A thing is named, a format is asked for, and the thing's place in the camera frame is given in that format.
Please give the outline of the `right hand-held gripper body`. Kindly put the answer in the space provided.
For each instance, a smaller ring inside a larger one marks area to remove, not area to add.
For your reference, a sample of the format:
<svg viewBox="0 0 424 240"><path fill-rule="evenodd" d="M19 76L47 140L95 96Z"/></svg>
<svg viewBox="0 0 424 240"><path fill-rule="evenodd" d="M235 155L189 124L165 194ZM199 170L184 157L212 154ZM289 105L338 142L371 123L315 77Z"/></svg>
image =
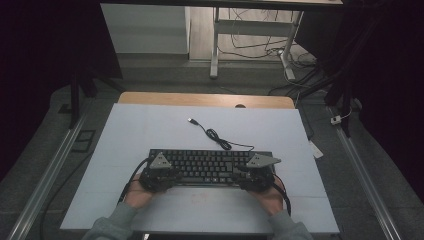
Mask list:
<svg viewBox="0 0 424 240"><path fill-rule="evenodd" d="M255 153L246 163L249 177L245 189L253 192L263 192L274 183L275 170L273 166L280 163L279 158Z"/></svg>

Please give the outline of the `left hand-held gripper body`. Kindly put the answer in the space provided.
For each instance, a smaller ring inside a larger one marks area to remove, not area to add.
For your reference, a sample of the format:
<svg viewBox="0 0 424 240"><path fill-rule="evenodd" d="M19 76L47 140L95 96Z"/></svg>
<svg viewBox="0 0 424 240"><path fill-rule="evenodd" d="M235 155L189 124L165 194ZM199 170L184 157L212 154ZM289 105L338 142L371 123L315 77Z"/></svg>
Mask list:
<svg viewBox="0 0 424 240"><path fill-rule="evenodd" d="M173 180L166 177L169 169L172 169L172 165L162 152L150 157L147 161L147 166L143 169L139 177L141 186L151 193L161 192L161 182L164 180Z"/></svg>

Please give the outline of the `black keyboard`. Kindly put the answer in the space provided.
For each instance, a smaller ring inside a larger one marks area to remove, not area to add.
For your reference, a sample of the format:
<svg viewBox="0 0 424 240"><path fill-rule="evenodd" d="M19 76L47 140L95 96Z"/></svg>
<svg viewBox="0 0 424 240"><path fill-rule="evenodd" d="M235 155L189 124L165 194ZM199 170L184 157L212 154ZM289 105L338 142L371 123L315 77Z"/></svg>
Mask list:
<svg viewBox="0 0 424 240"><path fill-rule="evenodd" d="M151 149L149 158L159 152L163 153L172 168L178 168L183 173L181 179L173 179L176 181L175 186L237 188L239 186L235 180L248 179L249 174L234 174L235 166L246 167L246 163L255 153L273 157L272 153L267 151Z"/></svg>

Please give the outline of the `person's right hand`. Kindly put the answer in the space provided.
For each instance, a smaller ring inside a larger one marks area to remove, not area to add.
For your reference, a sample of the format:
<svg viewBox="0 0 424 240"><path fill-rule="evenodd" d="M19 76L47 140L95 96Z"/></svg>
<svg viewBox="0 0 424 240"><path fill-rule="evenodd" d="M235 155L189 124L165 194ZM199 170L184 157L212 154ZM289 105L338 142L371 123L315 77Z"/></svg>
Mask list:
<svg viewBox="0 0 424 240"><path fill-rule="evenodd" d="M273 187L264 192L249 191L249 194L260 203L269 216L273 216L284 209L283 198Z"/></svg>

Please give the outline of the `person's left hand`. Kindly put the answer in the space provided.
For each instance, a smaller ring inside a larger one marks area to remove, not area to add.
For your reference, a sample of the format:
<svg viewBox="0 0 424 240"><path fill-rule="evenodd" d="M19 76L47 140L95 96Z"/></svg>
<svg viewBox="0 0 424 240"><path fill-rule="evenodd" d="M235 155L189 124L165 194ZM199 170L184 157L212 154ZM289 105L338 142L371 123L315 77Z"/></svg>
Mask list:
<svg viewBox="0 0 424 240"><path fill-rule="evenodd" d="M145 207L154 196L154 193L146 191L141 184L135 180L131 182L125 195L124 202L135 209L141 209Z"/></svg>

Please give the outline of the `white table board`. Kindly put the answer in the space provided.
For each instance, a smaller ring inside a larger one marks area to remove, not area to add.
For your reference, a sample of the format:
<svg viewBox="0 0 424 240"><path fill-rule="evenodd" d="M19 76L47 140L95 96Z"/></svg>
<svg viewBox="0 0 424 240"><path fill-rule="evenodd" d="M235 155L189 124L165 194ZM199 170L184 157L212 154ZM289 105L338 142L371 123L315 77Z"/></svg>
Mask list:
<svg viewBox="0 0 424 240"><path fill-rule="evenodd" d="M291 201L291 217L311 233L338 232L298 111L290 109L113 106L61 224L85 230L109 216L137 165L151 149L215 150L214 129L236 149L270 151ZM147 233L268 234L266 212L239 188L173 187L139 211L133 229Z"/></svg>

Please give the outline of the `white paper tag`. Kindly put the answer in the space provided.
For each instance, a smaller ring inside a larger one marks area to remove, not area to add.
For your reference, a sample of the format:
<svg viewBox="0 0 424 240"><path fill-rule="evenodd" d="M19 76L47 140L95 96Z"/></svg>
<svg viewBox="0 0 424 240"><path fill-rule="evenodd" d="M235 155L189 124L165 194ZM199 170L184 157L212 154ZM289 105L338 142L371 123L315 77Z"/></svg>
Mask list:
<svg viewBox="0 0 424 240"><path fill-rule="evenodd" d="M323 152L312 142L309 142L312 154L315 159L319 159L324 156Z"/></svg>

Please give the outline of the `black metal stand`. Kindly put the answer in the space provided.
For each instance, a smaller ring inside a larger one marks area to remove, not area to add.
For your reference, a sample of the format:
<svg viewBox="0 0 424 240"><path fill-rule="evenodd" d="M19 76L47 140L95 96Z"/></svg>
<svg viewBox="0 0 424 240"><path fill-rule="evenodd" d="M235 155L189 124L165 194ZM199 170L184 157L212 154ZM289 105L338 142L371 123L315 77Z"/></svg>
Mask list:
<svg viewBox="0 0 424 240"><path fill-rule="evenodd" d="M351 114L352 84L351 63L344 64L339 71L327 77L325 80L314 84L311 88L301 91L299 98L303 99L324 87L330 86L330 90L324 97L324 103L327 106L335 106L339 100L342 100L341 128L346 137L350 137L349 116Z"/></svg>
<svg viewBox="0 0 424 240"><path fill-rule="evenodd" d="M98 89L94 83L94 80L98 79L101 82L105 83L109 87L115 89L119 93L123 93L126 89L118 84L116 81L107 77L105 74L101 73L98 70L95 70L93 67L88 66L85 68L80 68L76 70L72 75L70 80L70 89L71 89L71 123L69 125L70 129L73 129L78 120L80 119L80 94L79 90L83 91L83 94L89 98L95 98L98 94Z"/></svg>

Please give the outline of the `white cabinet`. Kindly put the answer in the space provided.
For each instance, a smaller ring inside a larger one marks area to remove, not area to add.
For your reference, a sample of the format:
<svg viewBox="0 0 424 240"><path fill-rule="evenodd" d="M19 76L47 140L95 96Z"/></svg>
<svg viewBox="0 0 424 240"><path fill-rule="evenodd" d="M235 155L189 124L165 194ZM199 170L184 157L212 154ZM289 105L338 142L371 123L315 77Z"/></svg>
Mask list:
<svg viewBox="0 0 424 240"><path fill-rule="evenodd" d="M101 8L117 53L189 53L189 7L102 3Z"/></svg>

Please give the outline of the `aluminium rail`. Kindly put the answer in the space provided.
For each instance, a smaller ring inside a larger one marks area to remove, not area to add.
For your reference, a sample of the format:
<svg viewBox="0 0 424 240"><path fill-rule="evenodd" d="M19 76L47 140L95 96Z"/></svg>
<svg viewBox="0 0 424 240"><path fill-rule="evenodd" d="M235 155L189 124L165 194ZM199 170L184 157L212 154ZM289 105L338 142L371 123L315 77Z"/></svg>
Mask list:
<svg viewBox="0 0 424 240"><path fill-rule="evenodd" d="M66 132L6 240L25 240L86 119L84 111L74 127Z"/></svg>
<svg viewBox="0 0 424 240"><path fill-rule="evenodd" d="M337 131L341 144L353 166L362 189L367 196L368 202L375 212L375 216L386 239L402 240L400 231L398 230L393 217L372 181L369 172L362 162L362 158L360 157L352 139L345 134L340 123L335 124L334 128Z"/></svg>

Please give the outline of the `white desk frame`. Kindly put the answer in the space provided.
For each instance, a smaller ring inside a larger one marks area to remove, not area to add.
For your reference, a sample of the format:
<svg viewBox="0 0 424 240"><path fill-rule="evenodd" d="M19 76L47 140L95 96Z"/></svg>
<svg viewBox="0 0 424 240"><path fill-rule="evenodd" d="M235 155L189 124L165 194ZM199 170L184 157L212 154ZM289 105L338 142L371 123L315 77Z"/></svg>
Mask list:
<svg viewBox="0 0 424 240"><path fill-rule="evenodd" d="M213 45L211 53L210 78L218 77L218 40L220 35L242 35L242 36L265 36L283 37L284 48L277 51L283 69L284 77L291 81L295 79L293 69L289 63L289 54L297 34L303 11L293 11L293 18L290 21L256 21L243 20L238 12L235 17L228 19L220 18L220 8L215 7L213 11Z"/></svg>

